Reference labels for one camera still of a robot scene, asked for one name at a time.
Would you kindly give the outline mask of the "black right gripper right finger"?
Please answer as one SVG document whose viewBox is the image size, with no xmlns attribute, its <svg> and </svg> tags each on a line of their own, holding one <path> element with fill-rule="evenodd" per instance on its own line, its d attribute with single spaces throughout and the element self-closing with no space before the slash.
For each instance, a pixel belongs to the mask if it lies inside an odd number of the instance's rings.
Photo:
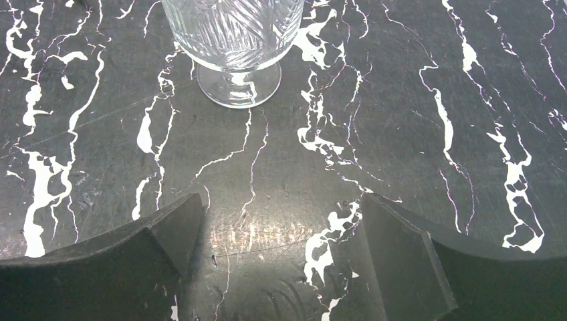
<svg viewBox="0 0 567 321">
<path fill-rule="evenodd" d="M 566 257 L 461 234 L 377 194 L 362 225 L 384 320 L 565 320 Z"/>
</svg>

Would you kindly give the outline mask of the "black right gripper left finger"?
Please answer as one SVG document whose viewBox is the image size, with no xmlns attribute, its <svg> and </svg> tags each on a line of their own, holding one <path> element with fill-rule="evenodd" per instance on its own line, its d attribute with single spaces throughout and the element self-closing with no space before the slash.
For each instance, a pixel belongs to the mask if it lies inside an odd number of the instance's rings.
<svg viewBox="0 0 567 321">
<path fill-rule="evenodd" d="M 202 218 L 200 196 L 189 194 L 41 257 L 2 260 L 1 319 L 167 319 Z"/>
</svg>

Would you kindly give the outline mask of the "clear cut glass goblet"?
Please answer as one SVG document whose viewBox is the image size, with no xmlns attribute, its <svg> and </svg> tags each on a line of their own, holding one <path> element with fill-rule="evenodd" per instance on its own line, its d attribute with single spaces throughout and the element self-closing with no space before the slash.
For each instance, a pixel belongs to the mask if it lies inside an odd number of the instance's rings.
<svg viewBox="0 0 567 321">
<path fill-rule="evenodd" d="M 253 108 L 281 81 L 279 61 L 298 34 L 303 1 L 163 1 L 173 37 L 197 64 L 197 82 L 214 103 Z"/>
</svg>

